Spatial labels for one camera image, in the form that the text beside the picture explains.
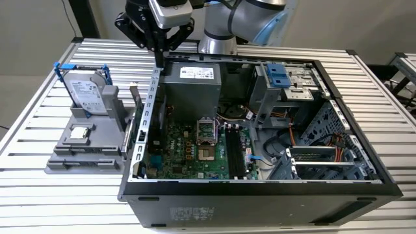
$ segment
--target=blue clip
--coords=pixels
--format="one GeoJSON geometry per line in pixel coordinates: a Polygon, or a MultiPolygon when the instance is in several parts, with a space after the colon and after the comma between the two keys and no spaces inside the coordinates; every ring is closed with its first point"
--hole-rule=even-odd
{"type": "Polygon", "coordinates": [[[248,158],[252,158],[254,160],[262,160],[261,156],[253,156],[253,155],[248,155],[248,158]]]}
{"type": "Polygon", "coordinates": [[[62,70],[74,70],[76,68],[77,68],[77,66],[74,64],[68,64],[68,63],[65,63],[60,66],[60,69],[62,69],[62,70]]]}
{"type": "Polygon", "coordinates": [[[53,63],[53,71],[54,71],[54,73],[56,73],[56,75],[57,75],[58,81],[60,81],[60,82],[64,82],[64,77],[62,77],[62,75],[61,75],[61,73],[60,73],[58,65],[60,65],[58,62],[53,63]]]}
{"type": "Polygon", "coordinates": [[[102,69],[102,71],[105,73],[105,83],[106,83],[106,85],[112,85],[112,79],[110,79],[110,75],[109,75],[109,68],[106,67],[106,64],[104,64],[101,69],[102,69]]]}
{"type": "Polygon", "coordinates": [[[292,85],[290,79],[286,77],[286,69],[281,64],[268,64],[265,72],[270,81],[270,86],[274,88],[289,88],[292,85]]]}

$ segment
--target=slotted aluminum surface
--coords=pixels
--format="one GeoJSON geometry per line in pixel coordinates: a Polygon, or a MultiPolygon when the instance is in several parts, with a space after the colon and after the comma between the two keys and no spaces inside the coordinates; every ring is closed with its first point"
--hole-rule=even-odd
{"type": "MultiPolygon", "coordinates": [[[[185,43],[182,51],[196,51],[185,43]]],[[[342,50],[240,46],[240,55],[317,59],[340,89],[356,120],[398,183],[404,197],[340,227],[173,229],[170,233],[416,233],[416,132],[402,108],[385,94],[358,58],[342,50]]],[[[61,62],[110,68],[118,97],[132,103],[130,82],[145,97],[153,58],[133,43],[85,39],[61,62]]],[[[46,175],[42,172],[66,125],[70,100],[50,73],[0,143],[0,233],[141,233],[126,203],[116,199],[120,175],[46,175]]]]}

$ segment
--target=chip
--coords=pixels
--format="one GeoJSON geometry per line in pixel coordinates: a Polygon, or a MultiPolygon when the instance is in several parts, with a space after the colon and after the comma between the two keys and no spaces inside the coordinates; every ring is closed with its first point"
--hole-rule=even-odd
{"type": "Polygon", "coordinates": [[[173,167],[172,172],[176,174],[182,173],[182,168],[181,167],[173,167]]]}

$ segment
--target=wire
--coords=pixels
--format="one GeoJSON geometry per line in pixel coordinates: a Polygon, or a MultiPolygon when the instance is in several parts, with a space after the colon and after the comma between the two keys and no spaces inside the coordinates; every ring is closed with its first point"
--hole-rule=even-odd
{"type": "Polygon", "coordinates": [[[338,153],[338,162],[342,162],[342,153],[344,153],[344,149],[338,153]]]}
{"type": "Polygon", "coordinates": [[[218,113],[216,113],[216,115],[217,115],[221,119],[224,119],[224,120],[226,120],[226,121],[245,120],[244,118],[226,118],[226,117],[221,116],[218,113]]]}
{"type": "Polygon", "coordinates": [[[226,2],[226,0],[216,0],[217,2],[220,2],[221,4],[224,4],[224,6],[232,10],[233,6],[229,5],[229,3],[226,2]]]}
{"type": "Polygon", "coordinates": [[[266,166],[272,167],[273,164],[268,164],[262,159],[258,159],[266,166]]]}
{"type": "Polygon", "coordinates": [[[320,137],[316,141],[313,141],[310,144],[309,144],[309,146],[313,146],[317,142],[320,142],[321,140],[324,140],[325,138],[328,138],[328,137],[333,137],[333,134],[326,134],[326,135],[324,135],[322,137],[320,137]]]}
{"type": "Polygon", "coordinates": [[[261,156],[253,156],[253,155],[249,155],[248,156],[249,159],[253,159],[253,160],[260,160],[266,166],[273,166],[273,164],[268,164],[264,160],[262,160],[262,157],[261,156]]]}
{"type": "Polygon", "coordinates": [[[293,119],[290,118],[289,123],[288,123],[288,133],[290,136],[292,146],[296,146],[296,142],[294,142],[294,138],[293,138],[293,131],[292,131],[292,121],[293,121],[293,119]]]}
{"type": "Polygon", "coordinates": [[[69,23],[69,25],[70,25],[70,28],[72,28],[72,31],[73,31],[73,35],[74,35],[74,37],[77,37],[76,30],[74,30],[73,25],[72,25],[72,22],[70,22],[70,20],[69,20],[69,16],[68,16],[68,12],[66,12],[65,2],[64,2],[64,0],[60,0],[60,1],[62,2],[62,5],[64,5],[64,11],[65,11],[65,15],[66,15],[66,20],[68,20],[68,23],[69,23]]]}

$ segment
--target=cable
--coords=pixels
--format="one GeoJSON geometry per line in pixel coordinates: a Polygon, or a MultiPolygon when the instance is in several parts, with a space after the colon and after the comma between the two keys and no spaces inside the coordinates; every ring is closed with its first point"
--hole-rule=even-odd
{"type": "Polygon", "coordinates": [[[342,162],[342,153],[344,153],[344,149],[338,153],[338,162],[342,162]]]}
{"type": "Polygon", "coordinates": [[[69,20],[69,16],[68,16],[68,12],[66,12],[65,2],[64,2],[64,0],[60,0],[60,1],[62,2],[62,5],[64,5],[64,11],[65,11],[65,15],[66,15],[66,20],[68,20],[68,23],[69,23],[69,25],[70,25],[70,28],[72,28],[72,31],[73,31],[73,35],[74,35],[74,37],[77,37],[76,30],[74,30],[74,28],[73,28],[73,26],[72,26],[72,22],[70,22],[70,20],[69,20]]]}
{"type": "Polygon", "coordinates": [[[266,166],[269,166],[269,167],[273,166],[273,164],[268,164],[268,163],[262,160],[261,156],[249,155],[248,157],[249,157],[250,159],[253,159],[253,160],[260,160],[260,161],[261,161],[266,166]]]}
{"type": "Polygon", "coordinates": [[[216,115],[217,115],[221,119],[224,119],[224,120],[226,120],[226,121],[245,120],[244,118],[226,118],[226,117],[221,116],[218,113],[216,113],[216,115]]]}
{"type": "Polygon", "coordinates": [[[294,138],[293,138],[293,131],[292,131],[292,121],[293,121],[293,119],[290,118],[289,123],[288,123],[288,133],[290,136],[292,146],[296,146],[296,142],[294,142],[294,138]]]}
{"type": "Polygon", "coordinates": [[[214,0],[217,1],[218,3],[224,4],[224,6],[232,10],[233,6],[229,5],[229,3],[226,2],[226,0],[214,0]]]}

